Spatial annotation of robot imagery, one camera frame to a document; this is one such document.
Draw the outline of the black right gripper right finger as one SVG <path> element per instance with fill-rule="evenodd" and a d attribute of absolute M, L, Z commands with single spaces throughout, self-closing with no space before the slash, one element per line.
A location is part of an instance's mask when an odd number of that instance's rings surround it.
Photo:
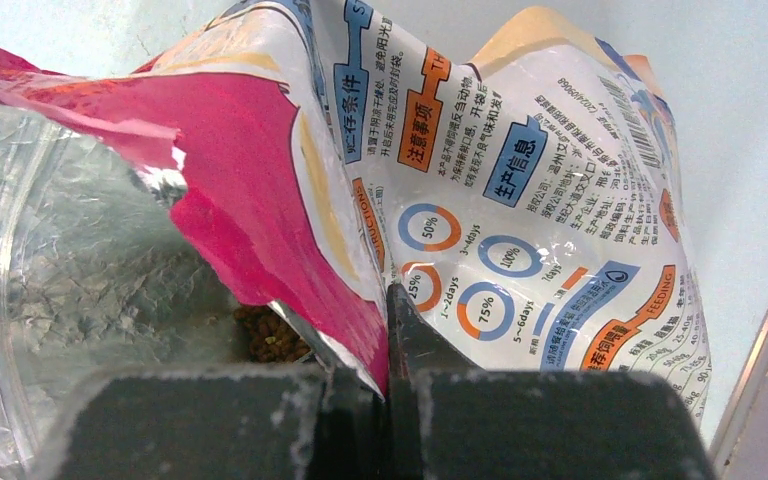
<path fill-rule="evenodd" d="M 679 396 L 640 372 L 487 371 L 386 293 L 391 479 L 712 479 Z"/>

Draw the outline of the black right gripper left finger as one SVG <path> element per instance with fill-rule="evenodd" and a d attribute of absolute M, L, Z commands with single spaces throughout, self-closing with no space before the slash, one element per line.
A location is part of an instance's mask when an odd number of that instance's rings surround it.
<path fill-rule="evenodd" d="M 346 369 L 120 369 L 84 381 L 34 479 L 378 479 L 380 405 Z"/>

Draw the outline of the colourful cat food bag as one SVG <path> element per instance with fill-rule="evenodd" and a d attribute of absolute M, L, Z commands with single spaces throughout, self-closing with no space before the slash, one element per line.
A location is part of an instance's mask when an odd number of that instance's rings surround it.
<path fill-rule="evenodd" d="M 697 431 L 711 364 L 641 60 L 539 7 L 457 65 L 362 1 L 240 1 L 136 71 L 0 48 L 0 479 L 136 368 L 346 369 L 380 405 L 386 293 L 487 371 L 640 372 Z M 310 346 L 255 363 L 233 312 Z"/>

